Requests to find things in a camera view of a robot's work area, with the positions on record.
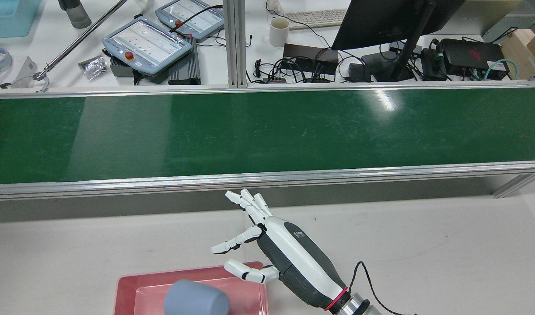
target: aluminum frame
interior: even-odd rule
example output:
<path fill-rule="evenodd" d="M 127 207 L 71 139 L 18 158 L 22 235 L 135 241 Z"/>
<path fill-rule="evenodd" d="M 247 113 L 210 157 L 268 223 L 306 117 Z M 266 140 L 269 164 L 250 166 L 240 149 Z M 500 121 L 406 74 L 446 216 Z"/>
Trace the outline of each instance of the aluminum frame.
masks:
<path fill-rule="evenodd" d="M 246 88 L 246 22 L 243 0 L 223 0 L 229 88 Z"/>
<path fill-rule="evenodd" d="M 507 81 L 427 81 L 401 84 L 401 82 L 373 82 L 371 84 L 332 84 L 325 83 L 301 84 L 258 84 L 248 88 L 227 88 L 225 86 L 185 86 L 184 88 L 166 88 L 163 86 L 129 86 L 110 89 L 109 87 L 95 90 L 94 88 L 79 88 L 78 92 L 65 92 L 61 88 L 54 88 L 44 93 L 28 92 L 16 93 L 12 90 L 0 92 L 0 98 L 74 98 L 84 96 L 136 96 L 136 95 L 176 95 L 176 94 L 218 94 L 218 93 L 251 93 L 251 92 L 296 92 L 296 91 L 341 91 L 341 90 L 445 90 L 468 88 L 535 88 L 535 80 L 507 80 Z"/>
<path fill-rule="evenodd" d="M 493 192 L 495 198 L 505 198 L 525 185 L 535 181 L 535 174 L 518 175 L 514 179 L 510 180 L 506 184 L 502 185 L 499 189 Z"/>
<path fill-rule="evenodd" d="M 535 161 L 109 179 L 61 183 L 0 184 L 0 200 L 189 192 L 241 187 L 258 188 L 411 181 L 504 174 L 535 175 Z"/>

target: monitor stand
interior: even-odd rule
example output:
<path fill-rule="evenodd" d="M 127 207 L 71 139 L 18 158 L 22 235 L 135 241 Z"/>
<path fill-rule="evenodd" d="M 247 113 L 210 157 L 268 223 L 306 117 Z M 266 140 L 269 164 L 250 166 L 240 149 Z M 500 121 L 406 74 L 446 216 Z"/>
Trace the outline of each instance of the monitor stand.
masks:
<path fill-rule="evenodd" d="M 392 73 L 398 63 L 399 56 L 395 52 L 382 52 L 382 54 L 370 54 L 362 56 L 369 70 L 371 70 L 377 82 L 399 82 L 413 78 L 413 73 L 405 66 L 399 76 L 393 77 Z"/>
<path fill-rule="evenodd" d="M 419 23 L 411 32 L 399 56 L 395 52 L 382 52 L 361 57 L 378 82 L 399 82 L 413 78 L 413 73 L 407 69 L 407 62 L 436 6 L 434 0 L 423 2 Z"/>

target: blue cable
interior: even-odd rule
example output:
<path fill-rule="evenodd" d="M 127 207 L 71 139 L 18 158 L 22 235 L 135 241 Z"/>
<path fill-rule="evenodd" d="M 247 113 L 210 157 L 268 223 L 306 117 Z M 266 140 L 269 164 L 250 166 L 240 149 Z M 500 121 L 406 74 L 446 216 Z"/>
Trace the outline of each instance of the blue cable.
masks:
<path fill-rule="evenodd" d="M 487 80 L 487 77 L 489 77 L 489 72 L 491 72 L 491 70 L 493 69 L 494 66 L 496 66 L 499 62 L 503 62 L 503 61 L 506 61 L 506 62 L 510 62 L 511 64 L 514 65 L 514 68 L 516 68 L 516 75 L 514 76 L 514 79 L 513 80 L 518 80 L 518 74 L 520 74 L 520 71 L 518 70 L 518 65 L 510 60 L 510 59 L 501 59 L 501 60 L 497 60 L 496 62 L 494 62 L 493 64 L 491 64 L 491 66 L 489 67 L 489 69 L 487 69 L 487 72 L 485 72 L 485 77 L 483 77 L 483 81 L 486 81 Z"/>

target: keyboard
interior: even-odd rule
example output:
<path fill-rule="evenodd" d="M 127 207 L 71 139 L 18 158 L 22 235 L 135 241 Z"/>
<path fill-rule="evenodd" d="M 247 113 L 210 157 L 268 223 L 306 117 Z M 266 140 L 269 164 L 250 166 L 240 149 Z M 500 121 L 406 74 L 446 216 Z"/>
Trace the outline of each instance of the keyboard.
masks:
<path fill-rule="evenodd" d="M 304 23 L 311 28 L 323 28 L 325 26 L 339 26 L 343 22 L 347 9 L 319 10 L 310 12 L 297 12 L 281 14 L 289 20 Z M 290 30 L 299 30 L 307 26 L 289 21 Z"/>

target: red emergency stop button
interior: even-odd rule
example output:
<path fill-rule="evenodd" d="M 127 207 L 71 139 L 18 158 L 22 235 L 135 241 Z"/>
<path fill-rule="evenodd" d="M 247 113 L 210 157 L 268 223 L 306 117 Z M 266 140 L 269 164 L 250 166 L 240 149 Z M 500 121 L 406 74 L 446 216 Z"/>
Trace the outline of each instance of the red emergency stop button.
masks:
<path fill-rule="evenodd" d="M 125 56 L 127 61 L 131 61 L 131 60 L 135 59 L 135 56 L 133 56 L 132 52 L 126 52 L 124 56 Z"/>

